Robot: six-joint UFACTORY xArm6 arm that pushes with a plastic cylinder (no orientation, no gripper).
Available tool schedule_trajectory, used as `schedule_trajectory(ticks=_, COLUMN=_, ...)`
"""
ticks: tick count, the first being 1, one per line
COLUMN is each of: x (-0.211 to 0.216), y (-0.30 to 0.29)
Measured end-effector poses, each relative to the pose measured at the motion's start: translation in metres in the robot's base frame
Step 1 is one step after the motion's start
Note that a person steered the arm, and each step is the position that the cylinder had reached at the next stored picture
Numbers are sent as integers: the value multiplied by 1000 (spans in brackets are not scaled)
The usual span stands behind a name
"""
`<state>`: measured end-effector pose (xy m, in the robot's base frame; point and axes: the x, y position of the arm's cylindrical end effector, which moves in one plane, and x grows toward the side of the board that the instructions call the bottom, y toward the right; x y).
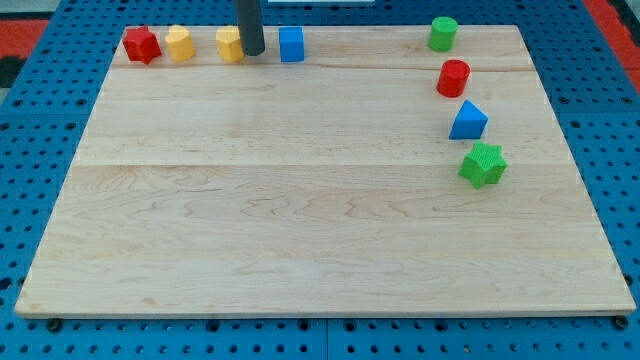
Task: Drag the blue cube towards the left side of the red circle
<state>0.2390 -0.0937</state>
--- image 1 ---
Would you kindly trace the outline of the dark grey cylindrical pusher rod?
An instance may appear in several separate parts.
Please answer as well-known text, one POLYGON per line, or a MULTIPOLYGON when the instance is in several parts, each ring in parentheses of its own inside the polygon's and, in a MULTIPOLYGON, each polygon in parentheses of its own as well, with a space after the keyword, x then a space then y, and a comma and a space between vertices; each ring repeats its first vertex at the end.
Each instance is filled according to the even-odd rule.
POLYGON ((259 0, 234 0, 243 52, 259 56, 265 51, 264 29, 259 0))

